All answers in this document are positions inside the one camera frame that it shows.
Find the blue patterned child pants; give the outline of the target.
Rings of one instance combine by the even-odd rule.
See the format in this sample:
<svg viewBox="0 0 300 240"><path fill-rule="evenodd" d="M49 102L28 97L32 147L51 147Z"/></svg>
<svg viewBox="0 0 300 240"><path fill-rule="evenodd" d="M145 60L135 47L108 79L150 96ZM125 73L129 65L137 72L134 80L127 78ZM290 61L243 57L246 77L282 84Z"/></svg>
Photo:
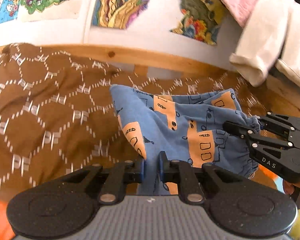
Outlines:
<svg viewBox="0 0 300 240"><path fill-rule="evenodd" d="M110 93L123 135L145 161L138 194L166 194L159 179L160 152L193 167L211 163L246 178L256 172L245 141L223 129L230 121L260 131L257 118L242 112L232 89L165 96L112 85Z"/></svg>

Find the orange and blue striped sheet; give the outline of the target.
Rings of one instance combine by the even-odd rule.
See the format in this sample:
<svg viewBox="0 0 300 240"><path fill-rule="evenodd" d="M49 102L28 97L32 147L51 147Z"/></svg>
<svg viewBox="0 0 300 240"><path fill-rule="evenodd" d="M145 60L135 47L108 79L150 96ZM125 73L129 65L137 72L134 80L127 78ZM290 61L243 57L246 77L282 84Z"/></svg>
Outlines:
<svg viewBox="0 0 300 240"><path fill-rule="evenodd" d="M26 170L23 176L21 176L21 167L15 167L13 174L10 172L9 180L8 168L0 168L0 239L12 239L15 236L6 217L6 207L8 202L16 194L32 188L34 184L40 185L64 176L69 172L71 173L70 166L64 165L63 163L57 163L57 165L54 166L36 164L44 163L31 164L29 170ZM266 172L265 170L257 170L252 180L259 184L271 187L272 189L279 190L275 185L274 174L272 174L270 178L267 173L268 171ZM92 198L97 198L101 186L96 186L98 179L95 179L91 183L92 184L87 188L87 191ZM298 218L289 234L293 239L300 239L300 210Z"/></svg>

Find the brown PF patterned blanket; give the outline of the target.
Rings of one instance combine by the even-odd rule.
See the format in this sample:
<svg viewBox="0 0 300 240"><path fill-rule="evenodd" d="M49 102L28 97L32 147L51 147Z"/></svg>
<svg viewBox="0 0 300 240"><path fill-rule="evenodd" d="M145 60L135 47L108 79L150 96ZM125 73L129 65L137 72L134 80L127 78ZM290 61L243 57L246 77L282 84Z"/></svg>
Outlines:
<svg viewBox="0 0 300 240"><path fill-rule="evenodd" d="M0 201L100 161L132 155L114 113L109 87L126 85L158 95L233 88L243 112L266 109L239 75L158 79L106 62L31 44L0 53Z"/></svg>

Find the cream hanging garment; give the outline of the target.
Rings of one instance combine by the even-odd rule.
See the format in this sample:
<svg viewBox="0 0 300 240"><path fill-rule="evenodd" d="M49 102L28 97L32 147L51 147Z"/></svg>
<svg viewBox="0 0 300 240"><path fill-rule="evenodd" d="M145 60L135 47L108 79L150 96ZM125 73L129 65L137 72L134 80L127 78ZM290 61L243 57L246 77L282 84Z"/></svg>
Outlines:
<svg viewBox="0 0 300 240"><path fill-rule="evenodd" d="M272 67L300 87L300 4L259 0L229 61L254 87Z"/></svg>

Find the wooden bed frame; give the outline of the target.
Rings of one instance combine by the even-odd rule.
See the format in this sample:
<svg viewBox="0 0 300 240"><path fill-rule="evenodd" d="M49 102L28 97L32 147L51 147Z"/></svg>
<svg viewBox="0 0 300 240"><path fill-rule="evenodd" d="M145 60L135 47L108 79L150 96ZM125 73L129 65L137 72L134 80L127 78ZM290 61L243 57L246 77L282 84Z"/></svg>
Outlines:
<svg viewBox="0 0 300 240"><path fill-rule="evenodd" d="M236 71L166 53L99 45L51 45L50 48L109 64L133 65L138 75L148 75L154 69L155 76L171 70L183 77L209 77L217 82L217 89L232 87L241 94L251 93L269 112L300 117L300 89L283 77L270 75L264 84L253 87Z"/></svg>

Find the colourful wall poster right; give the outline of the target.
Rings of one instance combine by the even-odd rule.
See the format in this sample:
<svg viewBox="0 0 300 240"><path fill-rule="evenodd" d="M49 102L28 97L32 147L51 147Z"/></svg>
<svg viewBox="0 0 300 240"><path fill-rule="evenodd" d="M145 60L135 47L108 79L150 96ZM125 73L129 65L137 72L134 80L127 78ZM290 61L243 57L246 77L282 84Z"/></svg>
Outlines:
<svg viewBox="0 0 300 240"><path fill-rule="evenodd" d="M215 46L227 9L220 0L181 0L183 18L170 32Z"/></svg>

